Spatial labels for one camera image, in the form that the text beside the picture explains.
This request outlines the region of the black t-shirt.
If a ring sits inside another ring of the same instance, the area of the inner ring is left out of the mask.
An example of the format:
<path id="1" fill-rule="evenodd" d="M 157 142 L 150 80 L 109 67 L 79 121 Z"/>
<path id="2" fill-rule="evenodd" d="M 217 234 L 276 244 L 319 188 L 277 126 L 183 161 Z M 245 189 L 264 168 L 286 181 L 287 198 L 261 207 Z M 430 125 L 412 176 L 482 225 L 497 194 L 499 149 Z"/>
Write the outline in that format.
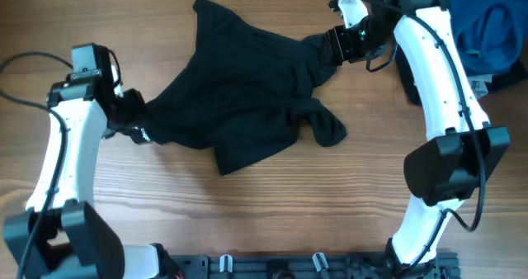
<path id="1" fill-rule="evenodd" d="M 210 0 L 193 8 L 196 50 L 187 66 L 149 102 L 126 92 L 114 131 L 136 144 L 213 149 L 223 175 L 289 148 L 303 123 L 323 147 L 346 138 L 346 127 L 313 95 L 337 70 L 323 35 L 294 40 L 264 31 Z"/>

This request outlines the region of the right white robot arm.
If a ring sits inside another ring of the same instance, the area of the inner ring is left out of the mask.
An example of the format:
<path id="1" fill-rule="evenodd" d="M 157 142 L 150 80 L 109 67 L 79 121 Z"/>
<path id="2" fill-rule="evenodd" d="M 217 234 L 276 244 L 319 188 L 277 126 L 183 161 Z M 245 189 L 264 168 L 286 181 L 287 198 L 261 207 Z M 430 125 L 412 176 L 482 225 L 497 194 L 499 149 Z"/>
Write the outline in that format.
<path id="1" fill-rule="evenodd" d="M 482 219 L 486 184 L 510 145 L 506 128 L 491 125 L 479 105 L 455 45 L 450 0 L 332 0 L 343 24 L 326 34 L 338 64 L 380 56 L 393 43 L 400 78 L 417 90 L 427 142 L 403 162 L 411 198 L 402 224 L 385 250 L 387 272 L 413 276 L 438 262 L 437 244 L 469 198 Z"/>

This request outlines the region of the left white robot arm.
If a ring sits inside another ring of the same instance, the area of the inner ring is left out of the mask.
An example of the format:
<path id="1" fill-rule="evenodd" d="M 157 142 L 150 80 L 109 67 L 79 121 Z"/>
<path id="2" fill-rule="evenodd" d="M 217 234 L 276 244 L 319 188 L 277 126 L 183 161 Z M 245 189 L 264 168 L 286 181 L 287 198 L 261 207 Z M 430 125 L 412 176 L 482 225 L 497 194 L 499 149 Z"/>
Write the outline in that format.
<path id="1" fill-rule="evenodd" d="M 159 278 L 163 251 L 124 246 L 93 207 L 97 154 L 118 113 L 120 69 L 97 44 L 72 48 L 72 69 L 52 85 L 41 110 L 50 117 L 39 181 L 25 212 L 6 218 L 3 238 L 19 278 Z"/>

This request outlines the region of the white folded garment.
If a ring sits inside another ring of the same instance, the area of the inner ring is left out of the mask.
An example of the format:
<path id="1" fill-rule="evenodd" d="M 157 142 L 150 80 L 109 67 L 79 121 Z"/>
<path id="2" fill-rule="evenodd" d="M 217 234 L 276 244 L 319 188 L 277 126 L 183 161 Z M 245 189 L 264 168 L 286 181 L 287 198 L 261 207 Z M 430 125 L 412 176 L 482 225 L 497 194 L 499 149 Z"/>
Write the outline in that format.
<path id="1" fill-rule="evenodd" d="M 491 74 L 475 75 L 468 77 L 468 81 L 474 96 L 479 99 L 488 94 L 488 85 L 492 83 L 493 76 Z"/>

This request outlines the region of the blue garment on pile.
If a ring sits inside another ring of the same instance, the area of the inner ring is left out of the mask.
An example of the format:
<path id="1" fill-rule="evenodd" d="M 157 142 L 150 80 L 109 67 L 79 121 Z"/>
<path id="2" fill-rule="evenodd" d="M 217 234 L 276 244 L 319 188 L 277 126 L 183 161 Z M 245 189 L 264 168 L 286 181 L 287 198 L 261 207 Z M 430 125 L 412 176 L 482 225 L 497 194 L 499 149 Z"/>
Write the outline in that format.
<path id="1" fill-rule="evenodd" d="M 502 74 L 527 37 L 527 0 L 448 0 L 456 49 L 468 75 Z"/>

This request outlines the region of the black garment under pile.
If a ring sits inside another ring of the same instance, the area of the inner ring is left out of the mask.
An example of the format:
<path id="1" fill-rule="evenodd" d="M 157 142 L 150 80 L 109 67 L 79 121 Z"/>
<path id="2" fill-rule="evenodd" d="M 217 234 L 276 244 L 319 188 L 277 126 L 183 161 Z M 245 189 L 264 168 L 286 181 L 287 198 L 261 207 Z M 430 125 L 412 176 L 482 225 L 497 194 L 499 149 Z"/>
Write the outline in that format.
<path id="1" fill-rule="evenodd" d="M 404 52 L 398 48 L 395 58 L 396 66 L 398 69 L 399 77 L 403 88 L 408 96 L 408 100 L 416 106 L 420 106 L 421 99 L 417 92 L 417 87 L 414 84 L 413 74 L 407 59 L 405 58 Z M 494 75 L 493 81 L 488 85 L 488 93 L 498 92 L 504 88 L 514 86 L 520 81 L 527 80 L 527 43 L 523 44 L 521 54 L 517 61 L 511 66 L 511 68 L 503 74 Z"/>

